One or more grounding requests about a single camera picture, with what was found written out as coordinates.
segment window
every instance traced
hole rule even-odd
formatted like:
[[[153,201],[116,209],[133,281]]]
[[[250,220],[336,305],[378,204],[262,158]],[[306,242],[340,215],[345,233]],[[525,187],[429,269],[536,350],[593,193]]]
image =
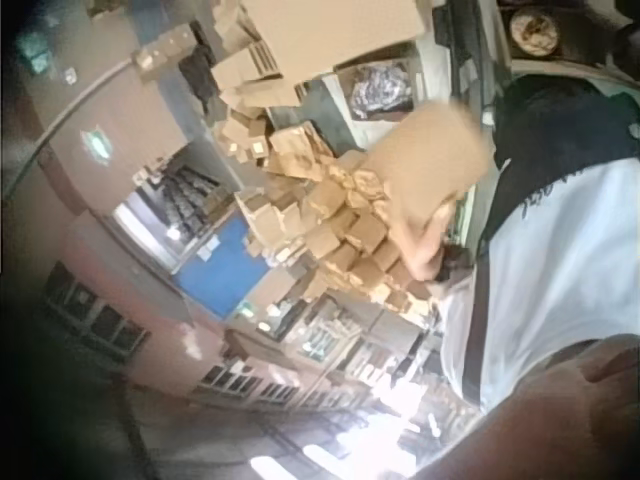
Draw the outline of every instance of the window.
[[[267,403],[275,403],[284,405],[291,400],[300,389],[291,385],[283,385],[280,383],[270,383],[260,393],[260,401]]]
[[[63,326],[94,350],[123,360],[132,355],[148,332],[124,318],[62,265],[53,268],[44,290],[45,306]]]
[[[327,398],[327,392],[311,392],[307,399],[303,403],[303,407],[306,408],[320,408]]]
[[[323,325],[317,324],[311,328],[300,353],[317,362],[323,362],[337,344],[338,339]]]
[[[200,382],[200,385],[223,395],[246,397],[258,386],[260,379],[234,374],[228,368],[216,365]]]

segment building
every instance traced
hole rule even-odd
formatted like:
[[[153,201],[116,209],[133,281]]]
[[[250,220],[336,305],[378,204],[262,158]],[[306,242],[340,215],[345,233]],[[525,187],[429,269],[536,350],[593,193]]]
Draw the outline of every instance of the building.
[[[105,370],[169,395],[256,410],[370,401],[419,328],[339,297],[307,304],[303,260],[269,268],[247,254],[227,194],[257,175],[220,161],[177,68],[142,82],[130,64],[175,26],[154,24],[161,13],[133,2],[92,18],[81,1],[52,3],[27,30],[49,67],[18,52],[3,72],[3,110],[16,112],[3,122],[3,300]],[[182,238],[167,235],[162,185],[137,178],[159,162],[221,186]]]

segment person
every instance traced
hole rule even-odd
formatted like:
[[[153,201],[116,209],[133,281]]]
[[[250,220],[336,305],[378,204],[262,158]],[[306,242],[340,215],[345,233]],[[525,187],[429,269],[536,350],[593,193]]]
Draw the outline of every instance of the person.
[[[584,80],[525,76],[496,102],[500,177],[476,263],[439,303],[443,371],[459,396],[489,416],[522,414],[513,398],[532,395],[519,396],[519,385],[541,376],[549,391],[531,388],[541,399],[533,403],[548,413],[544,425],[578,427],[577,418],[554,425],[562,416],[545,405],[553,395],[579,400],[580,355],[625,334],[632,335],[625,348],[638,351],[639,127],[631,97],[607,98]],[[452,202],[443,204],[420,235],[401,220],[392,226],[407,267],[429,288],[442,280],[442,238],[453,212]],[[556,368],[569,368],[575,382],[553,383]],[[637,375],[625,378],[634,391]]]

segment stack of cardboard boxes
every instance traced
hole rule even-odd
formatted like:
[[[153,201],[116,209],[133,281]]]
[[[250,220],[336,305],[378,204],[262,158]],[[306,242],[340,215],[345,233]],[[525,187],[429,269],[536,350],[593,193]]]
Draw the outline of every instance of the stack of cardboard boxes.
[[[259,243],[272,264],[309,253],[319,268],[308,296],[324,286],[406,313],[411,276],[388,238],[390,200],[367,154],[335,158],[310,122],[275,132],[269,143],[266,188],[237,195],[252,232],[247,249],[255,255]]]

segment hand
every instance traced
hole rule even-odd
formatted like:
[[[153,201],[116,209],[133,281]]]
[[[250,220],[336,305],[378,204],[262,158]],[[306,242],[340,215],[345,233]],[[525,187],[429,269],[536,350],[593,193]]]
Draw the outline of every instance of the hand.
[[[442,240],[455,211],[455,200],[443,203],[424,229],[418,232],[405,218],[393,220],[389,235],[416,280],[433,280],[438,275],[444,255]]]
[[[616,335],[597,342],[571,360],[525,377],[416,478],[638,478],[639,374],[640,337]]]
[[[617,335],[526,379],[505,402],[522,455],[544,478],[621,478],[640,452],[639,377],[640,337]]]

